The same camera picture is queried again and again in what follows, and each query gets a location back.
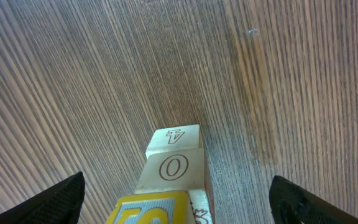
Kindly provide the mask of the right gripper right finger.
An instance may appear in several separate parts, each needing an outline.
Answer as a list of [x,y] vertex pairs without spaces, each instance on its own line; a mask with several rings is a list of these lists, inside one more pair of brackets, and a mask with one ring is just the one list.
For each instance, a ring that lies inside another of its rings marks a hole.
[[273,177],[269,202],[278,224],[358,224],[358,218],[279,175]]

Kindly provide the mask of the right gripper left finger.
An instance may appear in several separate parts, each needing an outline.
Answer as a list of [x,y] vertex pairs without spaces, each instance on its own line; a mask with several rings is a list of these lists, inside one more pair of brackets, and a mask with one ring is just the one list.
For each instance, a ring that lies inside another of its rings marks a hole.
[[85,199],[82,172],[0,214],[0,224],[77,224]]

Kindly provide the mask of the wooden block picture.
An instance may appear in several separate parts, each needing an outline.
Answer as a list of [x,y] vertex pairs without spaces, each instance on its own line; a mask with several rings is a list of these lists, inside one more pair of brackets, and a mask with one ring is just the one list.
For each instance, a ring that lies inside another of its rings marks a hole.
[[194,189],[189,192],[196,224],[214,224],[214,197],[208,190]]

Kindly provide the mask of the red E letter block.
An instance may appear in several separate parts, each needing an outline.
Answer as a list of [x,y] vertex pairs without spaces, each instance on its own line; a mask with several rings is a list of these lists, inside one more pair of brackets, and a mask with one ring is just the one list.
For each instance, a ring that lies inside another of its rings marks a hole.
[[208,160],[203,148],[151,155],[140,175],[136,194],[203,189],[213,193]]

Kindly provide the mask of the wooden block blue side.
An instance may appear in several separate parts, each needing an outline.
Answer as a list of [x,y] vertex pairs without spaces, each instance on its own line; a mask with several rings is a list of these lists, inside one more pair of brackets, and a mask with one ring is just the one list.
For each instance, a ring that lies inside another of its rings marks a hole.
[[158,129],[145,151],[148,159],[153,154],[202,148],[201,128],[198,124]]

